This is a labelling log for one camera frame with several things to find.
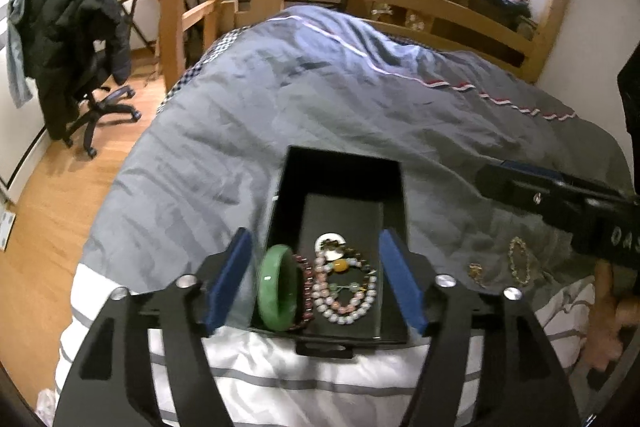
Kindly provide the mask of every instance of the office chair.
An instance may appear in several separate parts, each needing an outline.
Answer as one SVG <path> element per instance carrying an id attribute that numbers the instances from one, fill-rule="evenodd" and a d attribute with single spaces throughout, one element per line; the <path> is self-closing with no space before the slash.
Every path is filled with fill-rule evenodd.
<path id="1" fill-rule="evenodd" d="M 104 99 L 100 101 L 95 100 L 95 89 L 101 89 L 107 92 L 111 90 L 110 87 L 103 86 L 109 76 L 110 72 L 106 67 L 106 54 L 104 51 L 97 52 L 89 67 L 78 80 L 78 83 L 76 84 L 77 89 L 74 93 L 74 98 L 78 103 L 81 103 L 84 100 L 88 102 L 88 110 L 73 124 L 71 124 L 70 127 L 68 127 L 66 130 L 66 137 L 63 139 L 65 145 L 70 148 L 74 144 L 71 136 L 86 124 L 82 146 L 91 159 L 94 159 L 98 153 L 92 146 L 92 141 L 94 140 L 95 127 L 100 118 L 105 114 L 123 113 L 130 114 L 131 121 L 137 122 L 142 116 L 142 113 L 132 105 L 118 103 L 123 96 L 126 98 L 133 98 L 136 91 L 131 89 L 130 86 L 119 87 L 113 92 L 110 92 Z"/>

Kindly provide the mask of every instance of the yellow amber bead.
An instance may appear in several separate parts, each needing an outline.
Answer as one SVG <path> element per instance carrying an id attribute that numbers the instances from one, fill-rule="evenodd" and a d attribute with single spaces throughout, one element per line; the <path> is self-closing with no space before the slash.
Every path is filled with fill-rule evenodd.
<path id="1" fill-rule="evenodd" d="M 345 261 L 344 259 L 336 259 L 334 261 L 334 271 L 335 272 L 344 272 L 345 270 L 347 270 L 349 267 L 349 265 L 347 264 L 347 261 Z"/>

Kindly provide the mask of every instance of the green jade bangle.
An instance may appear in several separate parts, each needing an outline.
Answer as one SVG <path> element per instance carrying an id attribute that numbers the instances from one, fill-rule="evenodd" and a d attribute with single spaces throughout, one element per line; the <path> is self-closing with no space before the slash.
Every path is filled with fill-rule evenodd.
<path id="1" fill-rule="evenodd" d="M 298 307 L 298 267 L 287 245 L 275 245 L 264 254 L 258 276 L 258 311 L 270 330 L 292 327 Z"/>

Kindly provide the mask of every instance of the black puffer jacket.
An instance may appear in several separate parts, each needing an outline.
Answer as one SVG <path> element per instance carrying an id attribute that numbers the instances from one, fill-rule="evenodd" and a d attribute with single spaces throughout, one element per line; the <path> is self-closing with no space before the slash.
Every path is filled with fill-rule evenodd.
<path id="1" fill-rule="evenodd" d="M 123 84 L 131 72 L 129 32 L 116 0 L 27 0 L 17 26 L 24 73 L 36 80 L 52 139 L 78 117 L 74 93 L 91 65 L 94 41 L 106 41 L 106 69 Z"/>

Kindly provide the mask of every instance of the black box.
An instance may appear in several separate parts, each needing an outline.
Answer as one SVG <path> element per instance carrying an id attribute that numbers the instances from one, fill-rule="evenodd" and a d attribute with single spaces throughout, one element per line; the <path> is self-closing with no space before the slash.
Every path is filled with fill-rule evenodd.
<path id="1" fill-rule="evenodd" d="M 327 232 L 338 233 L 378 271 L 378 295 L 369 313 L 352 325 L 331 323 L 314 310 L 315 318 L 304 330 L 274 332 L 266 329 L 256 306 L 250 328 L 295 339 L 296 352 L 309 356 L 348 359 L 353 347 L 405 344 L 406 326 L 378 255 L 378 236 L 384 229 L 395 229 L 406 242 L 404 192 L 398 162 L 290 147 L 265 250 L 273 245 L 288 245 L 313 264 L 316 238 Z M 348 284 L 362 277 L 356 275 L 361 273 L 354 273 L 354 269 L 334 273 L 331 282 Z M 300 287 L 302 295 L 302 272 Z"/>

